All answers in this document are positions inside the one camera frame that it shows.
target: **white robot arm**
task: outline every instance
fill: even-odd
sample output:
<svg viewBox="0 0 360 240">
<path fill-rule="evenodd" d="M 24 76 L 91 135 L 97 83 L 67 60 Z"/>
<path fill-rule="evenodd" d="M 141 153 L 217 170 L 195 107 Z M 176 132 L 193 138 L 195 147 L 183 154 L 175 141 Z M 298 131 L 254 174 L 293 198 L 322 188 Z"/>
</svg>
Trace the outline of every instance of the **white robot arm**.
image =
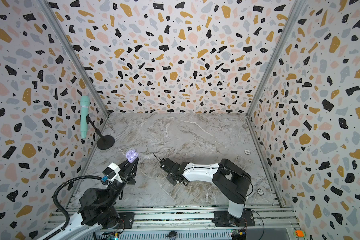
<svg viewBox="0 0 360 240">
<path fill-rule="evenodd" d="M 168 173 L 167 179 L 172 185 L 191 181 L 204 181 L 215 184 L 229 199 L 228 213 L 231 223 L 237 225 L 242 220 L 245 199 L 251 184 L 251 176 L 228 159 L 220 163 L 201 165 L 191 162 L 178 164 L 166 159 L 158 159 L 161 168 Z"/>
</svg>

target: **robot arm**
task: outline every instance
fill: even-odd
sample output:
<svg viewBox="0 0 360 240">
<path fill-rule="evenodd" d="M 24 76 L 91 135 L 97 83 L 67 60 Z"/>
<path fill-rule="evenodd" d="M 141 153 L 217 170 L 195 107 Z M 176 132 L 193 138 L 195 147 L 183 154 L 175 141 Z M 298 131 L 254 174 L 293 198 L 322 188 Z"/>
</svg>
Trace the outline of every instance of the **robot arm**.
<svg viewBox="0 0 360 240">
<path fill-rule="evenodd" d="M 208 165 L 191 162 L 178 164 L 166 158 L 161 159 L 160 164 L 168 173 L 167 179 L 172 185 L 180 182 L 188 185 L 191 181 L 214 183 L 229 200 L 228 213 L 233 217 L 232 222 L 240 222 L 251 176 L 233 162 L 222 159 L 220 163 Z"/>
<path fill-rule="evenodd" d="M 64 227 L 65 224 L 62 223 L 39 239 L 78 240 L 101 228 L 115 228 L 116 226 L 120 228 L 120 215 L 113 205 L 120 194 L 119 199 L 122 198 L 125 185 L 136 183 L 134 178 L 139 162 L 138 156 L 139 154 L 135 150 L 127 152 L 127 160 L 119 165 L 111 163 L 103 171 L 104 177 L 102 179 L 96 176 L 86 176 L 87 178 L 101 180 L 104 185 L 107 185 L 107 188 L 87 189 L 79 199 L 81 204 L 79 211 L 67 218 L 67 227 Z"/>
</svg>

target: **marble floor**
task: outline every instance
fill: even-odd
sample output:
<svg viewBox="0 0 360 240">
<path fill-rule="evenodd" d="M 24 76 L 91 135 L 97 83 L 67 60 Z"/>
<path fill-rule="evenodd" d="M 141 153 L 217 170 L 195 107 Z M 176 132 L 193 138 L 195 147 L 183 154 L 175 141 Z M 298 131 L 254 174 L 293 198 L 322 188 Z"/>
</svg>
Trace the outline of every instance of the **marble floor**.
<svg viewBox="0 0 360 240">
<path fill-rule="evenodd" d="M 113 113 L 104 130 L 104 135 L 108 134 L 115 138 L 114 146 L 107 150 L 96 149 L 85 175 L 102 177 L 101 172 L 111 162 L 124 161 L 130 149 L 140 154 L 136 184 L 125 187 L 124 198 L 116 203 L 117 206 L 228 204 L 228 199 L 211 183 L 170 184 L 153 152 L 178 163 L 212 164 L 227 158 L 252 177 L 255 190 L 247 203 L 274 202 L 245 114 Z M 250 155 L 244 153 L 246 149 L 251 151 Z M 96 180 L 84 180 L 69 208 L 79 208 L 80 196 L 90 187 L 104 188 L 104 185 Z"/>
</svg>

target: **microphone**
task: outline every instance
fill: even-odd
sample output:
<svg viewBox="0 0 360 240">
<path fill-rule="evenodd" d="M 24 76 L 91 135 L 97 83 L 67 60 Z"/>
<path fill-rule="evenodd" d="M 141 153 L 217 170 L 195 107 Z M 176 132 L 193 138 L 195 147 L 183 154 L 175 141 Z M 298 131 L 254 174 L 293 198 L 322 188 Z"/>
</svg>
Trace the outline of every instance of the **microphone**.
<svg viewBox="0 0 360 240">
<path fill-rule="evenodd" d="M 89 97 L 81 96 L 81 99 L 80 99 L 80 105 L 81 105 L 80 132 L 81 132 L 82 139 L 85 139 L 87 137 L 87 131 L 88 131 L 87 115 L 88 115 L 89 104 L 90 104 Z"/>
</svg>

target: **terrazzo wallpaper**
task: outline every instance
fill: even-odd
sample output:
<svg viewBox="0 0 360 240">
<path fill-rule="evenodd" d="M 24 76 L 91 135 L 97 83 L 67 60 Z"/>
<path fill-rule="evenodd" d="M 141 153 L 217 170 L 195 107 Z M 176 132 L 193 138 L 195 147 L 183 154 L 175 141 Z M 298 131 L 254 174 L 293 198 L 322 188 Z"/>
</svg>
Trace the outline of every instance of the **terrazzo wallpaper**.
<svg viewBox="0 0 360 240">
<path fill-rule="evenodd" d="M 309 239 L 360 239 L 360 0 L 308 2 L 249 117 Z"/>
<path fill-rule="evenodd" d="M 51 0 L 110 112 L 246 112 L 290 0 Z"/>
<path fill-rule="evenodd" d="M 53 192 L 81 174 L 94 142 L 93 128 L 80 139 L 83 94 L 88 89 L 35 3 L 0 1 L 1 240 L 40 237 L 56 209 Z M 90 115 L 98 126 L 105 119 L 95 104 Z M 69 196 L 66 187 L 59 199 Z"/>
</svg>

